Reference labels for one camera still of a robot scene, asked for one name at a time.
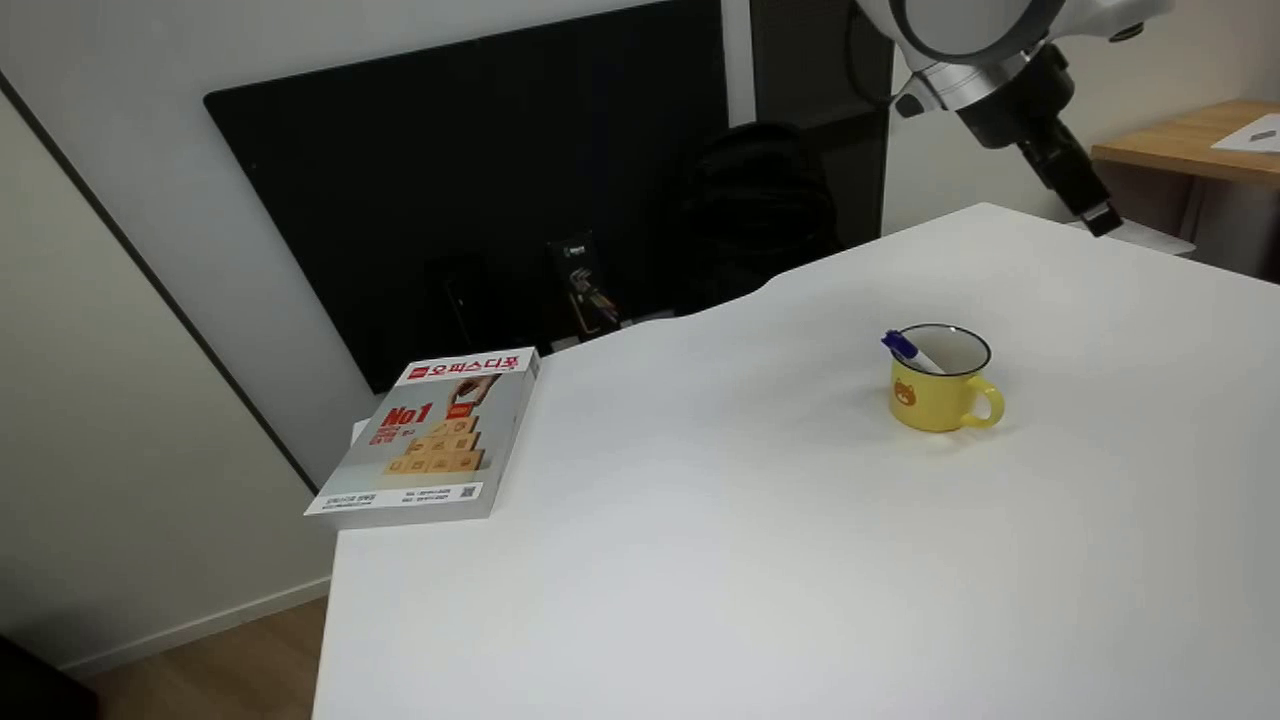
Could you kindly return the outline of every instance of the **floor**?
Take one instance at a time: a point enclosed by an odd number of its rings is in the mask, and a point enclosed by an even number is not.
[[[323,602],[83,680],[102,720],[306,720]]]

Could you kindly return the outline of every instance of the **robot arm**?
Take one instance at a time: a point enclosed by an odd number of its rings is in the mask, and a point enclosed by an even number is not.
[[[1172,0],[855,0],[902,54],[899,118],[956,111],[983,149],[1015,144],[1036,178],[1095,231],[1121,211],[1086,154],[1056,122],[1074,84],[1056,35],[1126,40]]]

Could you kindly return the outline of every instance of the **book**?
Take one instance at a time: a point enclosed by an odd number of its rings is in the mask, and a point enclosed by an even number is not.
[[[334,530],[489,516],[533,376],[536,348],[409,364],[306,506],[306,516]]]

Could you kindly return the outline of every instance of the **white table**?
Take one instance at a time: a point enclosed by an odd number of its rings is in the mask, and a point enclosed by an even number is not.
[[[878,332],[994,348],[914,438]],[[494,516],[345,532],[323,720],[1272,720],[1280,293],[968,208],[544,364]]]

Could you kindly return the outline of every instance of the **black office chair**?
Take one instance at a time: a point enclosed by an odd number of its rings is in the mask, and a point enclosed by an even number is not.
[[[817,154],[789,123],[745,123],[687,163],[668,276],[681,312],[692,312],[834,247],[834,202]]]

